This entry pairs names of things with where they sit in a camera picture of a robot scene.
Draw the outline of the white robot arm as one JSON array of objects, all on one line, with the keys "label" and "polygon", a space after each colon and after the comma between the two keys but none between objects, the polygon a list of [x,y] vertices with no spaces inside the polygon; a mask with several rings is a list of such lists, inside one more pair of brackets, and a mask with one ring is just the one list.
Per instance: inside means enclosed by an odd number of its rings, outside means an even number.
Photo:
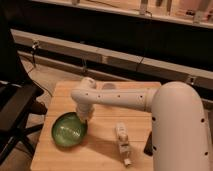
[{"label": "white robot arm", "polygon": [[150,112],[153,171],[211,171],[204,107],[190,85],[173,81],[158,88],[98,89],[86,77],[71,97],[83,121],[95,104]]}]

